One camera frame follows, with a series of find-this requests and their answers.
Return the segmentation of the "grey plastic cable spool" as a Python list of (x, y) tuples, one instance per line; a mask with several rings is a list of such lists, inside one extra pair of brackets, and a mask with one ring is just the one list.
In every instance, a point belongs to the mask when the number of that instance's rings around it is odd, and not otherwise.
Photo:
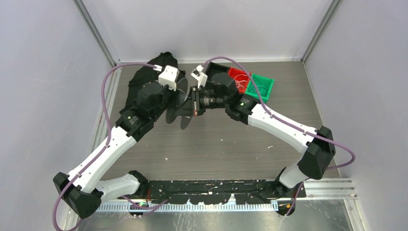
[(187, 96), (188, 81), (182, 78), (177, 83), (176, 95), (166, 110), (166, 123), (173, 123), (177, 117), (181, 117), (180, 128), (185, 129), (193, 117), (193, 102), (191, 96)]

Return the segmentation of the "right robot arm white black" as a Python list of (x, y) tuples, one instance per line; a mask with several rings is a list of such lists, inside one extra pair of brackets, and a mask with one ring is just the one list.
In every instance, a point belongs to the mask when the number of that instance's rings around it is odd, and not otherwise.
[(274, 135), (302, 155), (291, 166), (285, 167), (272, 184), (280, 197), (288, 197), (299, 183), (307, 179), (322, 179), (335, 155), (329, 128), (304, 126), (263, 106), (259, 99), (237, 90), (192, 88), (189, 94), (179, 90), (166, 120), (171, 123), (180, 116), (180, 127), (185, 129), (194, 116), (203, 115), (207, 109), (224, 109), (231, 119)]

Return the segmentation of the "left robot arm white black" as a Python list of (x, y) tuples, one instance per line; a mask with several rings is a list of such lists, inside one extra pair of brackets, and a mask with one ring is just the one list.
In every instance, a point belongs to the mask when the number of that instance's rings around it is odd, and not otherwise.
[(144, 198), (148, 191), (146, 180), (135, 171), (113, 180), (102, 181), (101, 178), (122, 154), (153, 128), (162, 114), (169, 122), (175, 120), (175, 110), (183, 103), (187, 91), (187, 87), (180, 84), (171, 86), (158, 82), (147, 83), (135, 91), (105, 140), (69, 173), (59, 172), (54, 176), (59, 200), (80, 219), (86, 219), (106, 201), (124, 195)]

